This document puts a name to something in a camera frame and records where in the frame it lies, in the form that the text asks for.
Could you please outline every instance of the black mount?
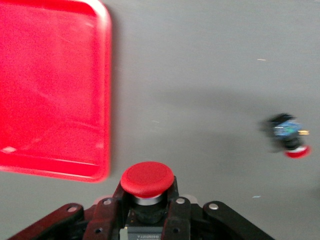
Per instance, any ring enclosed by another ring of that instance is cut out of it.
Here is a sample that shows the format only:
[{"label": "black mount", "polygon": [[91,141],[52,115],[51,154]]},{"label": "black mount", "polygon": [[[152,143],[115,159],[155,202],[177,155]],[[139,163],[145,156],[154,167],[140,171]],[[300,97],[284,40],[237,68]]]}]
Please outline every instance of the black mount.
[{"label": "black mount", "polygon": [[[165,194],[157,206],[141,208],[119,184],[112,197],[97,205],[84,210],[66,204],[9,240],[119,240],[121,229],[129,240],[274,240],[222,202],[202,208],[180,197],[176,178]],[[150,218],[145,217],[148,211]],[[147,223],[159,214],[157,223]]]}]

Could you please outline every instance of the screw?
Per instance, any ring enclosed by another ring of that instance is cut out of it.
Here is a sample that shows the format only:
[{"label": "screw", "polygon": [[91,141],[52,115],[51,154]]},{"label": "screw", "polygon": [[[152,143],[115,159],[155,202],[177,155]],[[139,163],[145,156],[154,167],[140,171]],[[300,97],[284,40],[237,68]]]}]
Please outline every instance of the screw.
[{"label": "screw", "polygon": [[218,205],[215,204],[215,203],[210,203],[210,204],[209,204],[209,208],[210,208],[211,210],[217,210],[219,207],[218,207]]},{"label": "screw", "polygon": [[76,206],[72,206],[72,207],[69,207],[68,209],[67,209],[67,211],[69,212],[69,213],[72,213],[72,212],[74,212],[75,210],[77,210],[78,208],[76,207]]},{"label": "screw", "polygon": [[178,198],[175,202],[177,204],[184,204],[186,202],[186,200],[184,200],[183,198]]},{"label": "screw", "polygon": [[102,227],[100,227],[100,228],[97,228],[94,232],[96,233],[96,234],[99,234],[99,233],[101,233],[103,231],[103,229],[102,229]]},{"label": "screw", "polygon": [[103,204],[104,204],[104,205],[109,205],[109,204],[111,204],[111,199],[109,198],[109,199],[107,199],[107,200],[104,200],[104,201],[103,201]]}]

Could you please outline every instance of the red cap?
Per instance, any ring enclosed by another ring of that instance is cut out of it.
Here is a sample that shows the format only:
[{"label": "red cap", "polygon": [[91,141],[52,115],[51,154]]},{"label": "red cap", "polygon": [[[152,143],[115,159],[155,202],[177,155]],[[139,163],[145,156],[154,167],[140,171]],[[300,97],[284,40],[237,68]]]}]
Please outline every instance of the red cap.
[{"label": "red cap", "polygon": [[311,153],[311,147],[306,145],[301,147],[301,149],[297,148],[293,151],[285,151],[284,154],[292,159],[301,159],[308,156]]},{"label": "red cap", "polygon": [[166,191],[174,182],[174,173],[165,164],[145,161],[129,167],[120,184],[127,192],[139,198],[153,198]]}]

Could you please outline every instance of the motion blur object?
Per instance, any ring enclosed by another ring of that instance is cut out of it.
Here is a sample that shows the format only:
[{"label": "motion blur object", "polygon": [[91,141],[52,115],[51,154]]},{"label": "motion blur object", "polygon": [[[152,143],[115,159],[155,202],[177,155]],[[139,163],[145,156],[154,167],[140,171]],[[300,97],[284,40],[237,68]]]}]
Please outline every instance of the motion blur object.
[{"label": "motion blur object", "polygon": [[309,131],[302,130],[300,123],[295,121],[295,117],[281,113],[270,121],[272,132],[276,141],[284,148],[284,154],[289,158],[304,158],[310,154],[311,148],[304,145],[301,135],[308,135]]}]

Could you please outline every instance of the black plastic part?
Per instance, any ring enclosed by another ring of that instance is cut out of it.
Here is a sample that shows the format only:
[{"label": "black plastic part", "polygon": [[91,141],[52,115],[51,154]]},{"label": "black plastic part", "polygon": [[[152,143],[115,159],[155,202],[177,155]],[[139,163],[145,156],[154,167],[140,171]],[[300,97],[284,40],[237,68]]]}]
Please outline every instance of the black plastic part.
[{"label": "black plastic part", "polygon": [[136,203],[131,205],[133,212],[135,213],[137,219],[147,225],[156,224],[164,217],[167,210],[167,199],[164,198],[157,204],[150,206],[141,206]]},{"label": "black plastic part", "polygon": [[[177,203],[177,199],[183,199],[184,203]],[[191,238],[190,218],[190,201],[184,197],[172,199],[164,222],[161,240],[189,240]]]},{"label": "black plastic part", "polygon": [[301,147],[304,143],[298,134],[291,135],[282,140],[283,147],[286,150],[295,150]]},{"label": "black plastic part", "polygon": [[164,215],[160,221],[153,223],[153,224],[147,224],[147,223],[143,223],[140,218],[136,215],[136,213],[131,210],[129,212],[128,218],[126,219],[126,227],[129,231],[129,228],[143,228],[143,227],[148,227],[148,228],[158,228],[158,227],[163,227],[164,223],[165,223],[165,219],[166,219],[167,215]]},{"label": "black plastic part", "polygon": [[88,221],[79,221],[68,227],[66,240],[82,240],[86,231]]},{"label": "black plastic part", "polygon": [[[216,204],[218,209],[210,209]],[[203,212],[212,225],[230,234],[232,240],[274,240],[236,211],[220,201],[211,201],[203,206]]]},{"label": "black plastic part", "polygon": [[99,201],[95,207],[93,219],[88,223],[83,240],[111,240],[112,237],[119,238],[119,231],[113,236],[114,228],[117,228],[117,215],[119,203],[114,198],[106,198]]},{"label": "black plastic part", "polygon": [[131,195],[127,193],[119,183],[112,196],[118,202],[118,215],[116,216],[117,227],[123,229],[126,225],[127,217],[130,211]]},{"label": "black plastic part", "polygon": [[191,239],[232,240],[225,229],[212,224],[198,204],[191,204]]},{"label": "black plastic part", "polygon": [[172,199],[176,199],[179,197],[178,183],[177,178],[174,176],[173,184],[166,191],[168,202],[170,203]]},{"label": "black plastic part", "polygon": [[287,114],[287,113],[281,113],[281,114],[273,117],[269,122],[272,124],[273,127],[275,127],[279,124],[282,124],[282,123],[289,121],[289,120],[292,120],[292,119],[295,119],[295,117],[290,114]]},{"label": "black plastic part", "polygon": [[9,240],[63,240],[68,236],[66,232],[69,226],[83,219],[84,208],[79,204],[69,203],[12,236]]}]

